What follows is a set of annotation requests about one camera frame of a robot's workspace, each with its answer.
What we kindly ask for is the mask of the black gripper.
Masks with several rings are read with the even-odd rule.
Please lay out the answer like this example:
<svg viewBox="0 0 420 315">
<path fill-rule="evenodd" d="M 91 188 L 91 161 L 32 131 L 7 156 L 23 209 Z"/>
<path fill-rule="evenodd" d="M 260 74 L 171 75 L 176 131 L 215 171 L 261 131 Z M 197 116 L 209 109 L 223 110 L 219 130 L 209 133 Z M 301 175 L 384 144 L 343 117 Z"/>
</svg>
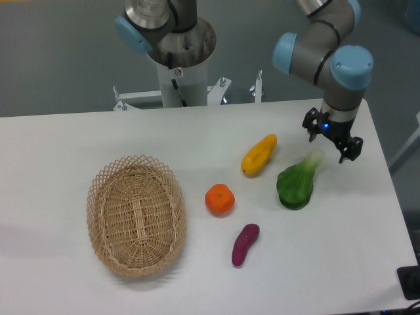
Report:
<svg viewBox="0 0 420 315">
<path fill-rule="evenodd" d="M 302 127 L 309 134 L 309 142 L 314 141 L 318 134 L 323 134 L 338 145 L 341 153 L 339 163 L 343 163 L 345 160 L 354 161 L 362 151 L 363 139 L 350 135 L 354 120 L 355 117 L 336 118 L 329 112 L 319 112 L 316 108 L 311 108 L 304 116 Z"/>
</svg>

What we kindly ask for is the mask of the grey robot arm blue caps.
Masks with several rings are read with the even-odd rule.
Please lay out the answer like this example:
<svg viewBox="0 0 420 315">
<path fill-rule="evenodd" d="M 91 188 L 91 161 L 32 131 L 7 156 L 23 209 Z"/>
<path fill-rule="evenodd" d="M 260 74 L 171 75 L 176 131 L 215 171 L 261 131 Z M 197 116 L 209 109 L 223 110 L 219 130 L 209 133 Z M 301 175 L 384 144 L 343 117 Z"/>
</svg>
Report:
<svg viewBox="0 0 420 315">
<path fill-rule="evenodd" d="M 299 1 L 308 18 L 307 32 L 283 34 L 272 55 L 280 71 L 297 76 L 324 92 L 320 109 L 311 109 L 303 127 L 310 139 L 324 135 L 341 153 L 356 159 L 363 141 L 351 136 L 364 91 L 371 81 L 373 57 L 365 48 L 343 45 L 357 25 L 357 1 Z M 119 37 L 156 65 L 166 108 L 218 105 L 227 82 L 207 86 L 207 65 L 216 47 L 213 27 L 197 15 L 195 1 L 126 1 L 115 20 Z"/>
</svg>

